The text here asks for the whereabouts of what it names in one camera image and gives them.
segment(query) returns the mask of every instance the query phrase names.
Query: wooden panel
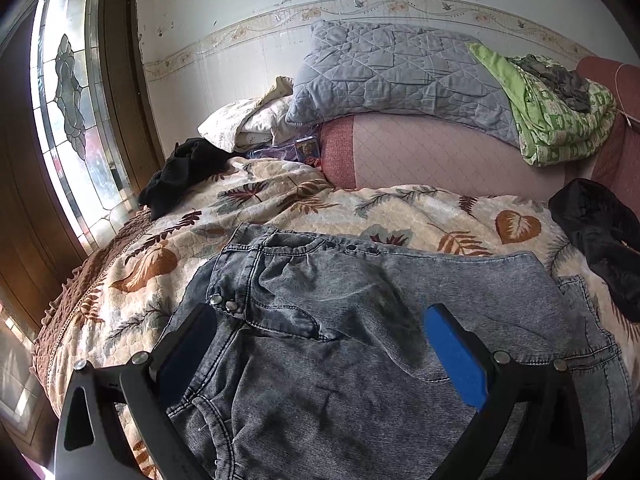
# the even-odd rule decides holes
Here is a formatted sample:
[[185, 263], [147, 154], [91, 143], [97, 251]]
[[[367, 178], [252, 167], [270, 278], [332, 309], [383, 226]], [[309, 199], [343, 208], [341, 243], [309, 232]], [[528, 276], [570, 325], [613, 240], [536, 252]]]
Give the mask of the wooden panel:
[[0, 57], [0, 286], [38, 330], [49, 301], [86, 257], [51, 185], [29, 81], [33, 14]]
[[138, 51], [135, 0], [100, 0], [98, 46], [111, 124], [137, 194], [164, 164]]

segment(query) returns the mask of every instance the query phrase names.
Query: pink fabric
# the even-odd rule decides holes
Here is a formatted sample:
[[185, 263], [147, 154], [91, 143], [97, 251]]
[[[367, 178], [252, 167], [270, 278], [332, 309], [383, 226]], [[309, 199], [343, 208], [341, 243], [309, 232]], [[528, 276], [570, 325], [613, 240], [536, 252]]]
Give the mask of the pink fabric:
[[548, 200], [564, 166], [533, 168], [495, 137], [431, 117], [359, 114], [353, 120], [358, 187], [429, 184], [454, 193]]
[[353, 171], [353, 116], [334, 119], [322, 125], [320, 132], [322, 171], [334, 186], [356, 187]]
[[[640, 68], [621, 65], [619, 61], [590, 56], [580, 60], [577, 71], [607, 86], [626, 113], [640, 118]], [[607, 186], [640, 217], [640, 124], [634, 127], [629, 127], [622, 116], [616, 118], [611, 136], [597, 154], [591, 178]]]

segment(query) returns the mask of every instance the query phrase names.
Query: window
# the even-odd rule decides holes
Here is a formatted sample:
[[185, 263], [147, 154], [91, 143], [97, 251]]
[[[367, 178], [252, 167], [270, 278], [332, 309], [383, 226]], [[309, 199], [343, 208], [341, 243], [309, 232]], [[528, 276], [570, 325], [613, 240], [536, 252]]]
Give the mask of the window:
[[100, 74], [98, 0], [40, 0], [31, 37], [31, 99], [53, 188], [87, 254], [137, 209]]

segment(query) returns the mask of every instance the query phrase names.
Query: floral bedspread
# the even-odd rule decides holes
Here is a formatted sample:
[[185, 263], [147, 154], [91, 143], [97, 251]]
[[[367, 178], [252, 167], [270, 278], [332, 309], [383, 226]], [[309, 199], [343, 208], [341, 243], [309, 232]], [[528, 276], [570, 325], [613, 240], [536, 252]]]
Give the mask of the floral bedspread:
[[[345, 190], [303, 164], [233, 158], [226, 174], [191, 188], [174, 212], [124, 247], [64, 320], [46, 373], [39, 373], [56, 413], [73, 362], [85, 358], [96, 367], [110, 366], [151, 350], [196, 270], [245, 221], [460, 257], [532, 251], [553, 276], [585, 277], [638, 391], [640, 324], [620, 315], [604, 281], [589, 270], [543, 203], [459, 196], [430, 186]], [[142, 471], [158, 478], [126, 408], [120, 418]]]

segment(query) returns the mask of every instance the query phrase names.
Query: jeans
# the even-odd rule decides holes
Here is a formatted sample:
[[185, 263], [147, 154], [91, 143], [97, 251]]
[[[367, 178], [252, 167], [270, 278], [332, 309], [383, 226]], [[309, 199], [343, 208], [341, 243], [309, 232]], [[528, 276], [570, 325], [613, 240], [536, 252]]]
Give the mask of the jeans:
[[532, 253], [461, 258], [242, 224], [200, 267], [166, 331], [201, 303], [215, 309], [216, 333], [168, 415], [217, 479], [428, 478], [475, 413], [425, 339], [432, 303], [492, 352], [568, 362], [590, 472], [634, 423], [620, 349], [584, 281], [555, 282]]

